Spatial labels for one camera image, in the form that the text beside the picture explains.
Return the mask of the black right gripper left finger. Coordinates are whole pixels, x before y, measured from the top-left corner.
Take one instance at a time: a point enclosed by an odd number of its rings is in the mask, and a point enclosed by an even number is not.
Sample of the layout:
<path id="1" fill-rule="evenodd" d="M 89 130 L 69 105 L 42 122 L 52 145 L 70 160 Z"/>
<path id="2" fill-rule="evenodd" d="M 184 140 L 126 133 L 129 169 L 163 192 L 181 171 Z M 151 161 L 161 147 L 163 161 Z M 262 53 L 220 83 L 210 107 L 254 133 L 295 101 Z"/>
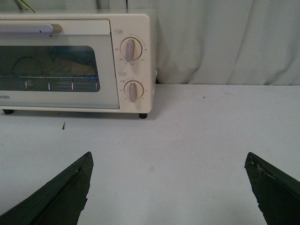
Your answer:
<path id="1" fill-rule="evenodd" d="M 93 170 L 87 152 L 0 217 L 2 225 L 76 225 L 87 202 Z"/>

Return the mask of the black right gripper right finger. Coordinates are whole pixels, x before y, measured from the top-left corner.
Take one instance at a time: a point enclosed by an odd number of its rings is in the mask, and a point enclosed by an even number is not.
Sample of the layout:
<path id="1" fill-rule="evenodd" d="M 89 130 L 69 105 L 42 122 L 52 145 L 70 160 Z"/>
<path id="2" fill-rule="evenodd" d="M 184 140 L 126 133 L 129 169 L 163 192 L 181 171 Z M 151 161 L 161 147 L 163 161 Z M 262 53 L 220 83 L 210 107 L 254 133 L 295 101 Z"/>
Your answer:
<path id="1" fill-rule="evenodd" d="M 252 152 L 244 167 L 266 223 L 298 225 L 300 182 Z"/>

